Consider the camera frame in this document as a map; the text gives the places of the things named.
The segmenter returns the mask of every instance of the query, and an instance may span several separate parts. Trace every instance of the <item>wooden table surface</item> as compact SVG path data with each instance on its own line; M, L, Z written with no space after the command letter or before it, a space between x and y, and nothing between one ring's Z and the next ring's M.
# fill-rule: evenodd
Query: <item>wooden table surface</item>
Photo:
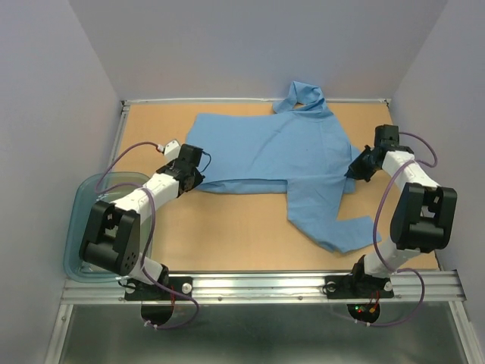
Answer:
M392 123L383 104L330 103L329 107L359 149L373 144L377 125ZM182 143L202 112L269 115L272 111L267 103L131 105L120 151L143 140ZM164 164L163 156L144 146L128 153L116 170L152 176ZM381 171L368 184L357 181L357 191L343 195L339 219L374 217L389 179ZM394 187L379 221L383 239L389 235L398 198ZM349 270L373 250L368 246L340 254L320 248L286 220L286 194L220 195L194 190L162 206L156 223L152 258L171 271ZM406 266L438 268L433 253L414 258Z

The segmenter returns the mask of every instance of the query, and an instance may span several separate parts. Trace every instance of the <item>transparent blue tray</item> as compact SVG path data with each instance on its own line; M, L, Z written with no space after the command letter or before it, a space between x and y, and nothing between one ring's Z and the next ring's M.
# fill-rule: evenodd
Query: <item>transparent blue tray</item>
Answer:
M135 187L120 187L105 195L99 196L94 191L100 174L96 174L81 183L76 192L73 211L70 216L69 230L67 232L66 250L64 251L64 270L67 276L82 283L104 283L114 281L116 275L102 268L83 262L79 257L79 249L83 240L84 229L88 221L92 205L102 199L110 202L126 196ZM120 183L144 184L149 178L144 174L134 172L112 172L105 178L103 189ZM140 249L145 245L149 234L149 219L143 223L140 230Z

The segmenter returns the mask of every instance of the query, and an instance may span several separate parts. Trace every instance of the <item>bolt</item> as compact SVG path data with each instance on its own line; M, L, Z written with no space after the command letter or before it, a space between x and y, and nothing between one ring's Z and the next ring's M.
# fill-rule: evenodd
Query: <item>bolt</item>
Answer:
M323 289L324 293L327 293L327 292L335 292L335 282L327 282L325 285L324 285L324 289Z
M188 294L190 292L192 292L192 285L190 283L182 284L182 293Z
M135 288L136 288L136 286L135 286L135 284L134 284L134 283L129 283L129 284L128 284L128 285L125 287L124 291L125 291L126 293L128 293L128 294L132 294L133 292L135 292Z

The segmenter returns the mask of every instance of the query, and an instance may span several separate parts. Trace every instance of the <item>white enclosure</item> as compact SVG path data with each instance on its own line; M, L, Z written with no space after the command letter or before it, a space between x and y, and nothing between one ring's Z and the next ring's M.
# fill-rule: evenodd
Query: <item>white enclosure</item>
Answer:
M458 191L440 258L483 347L484 18L483 0L3 1L2 362L44 362L74 195L107 164L120 100L279 97L292 80L392 98L436 147L430 176Z

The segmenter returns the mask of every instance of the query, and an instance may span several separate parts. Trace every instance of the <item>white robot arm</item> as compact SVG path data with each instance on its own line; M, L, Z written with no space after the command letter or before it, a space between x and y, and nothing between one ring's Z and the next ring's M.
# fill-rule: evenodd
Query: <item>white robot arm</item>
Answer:
M393 176L406 162L415 160L415 155L407 151L394 151L387 152L384 157L382 169L388 173L389 176ZM419 184L422 187L436 190L439 186L434 180L428 177L418 163L411 163L399 174L395 181L399 191L405 189L406 184ZM397 270L401 265L406 263L409 259L419 256L421 251L416 249L397 249L397 245L393 242L391 236L389 236L379 246L379 251L387 262L387 265ZM374 252L367 254L364 257L365 274L373 277L385 278L389 277L392 273L382 263L379 256Z
M158 169L141 187L113 202L96 202L89 214L80 247L80 258L120 276L129 276L153 284L144 268L158 283L168 283L168 268L149 258L142 267L139 233L141 224L151 216L146 191L155 202L155 210L197 187L204 176L197 170L202 149L173 140L158 147L168 163Z
M376 171L384 170L395 178L401 196L391 220L390 237L379 245L379 252L362 256L350 275L327 277L331 280L325 287L329 299L365 298L376 292L392 297L390 275L394 271L409 259L448 244L456 192L429 178L418 163L410 162L414 160L413 151L399 144L398 127L382 125L376 128L374 148L365 146L349 166L347 177L367 182Z

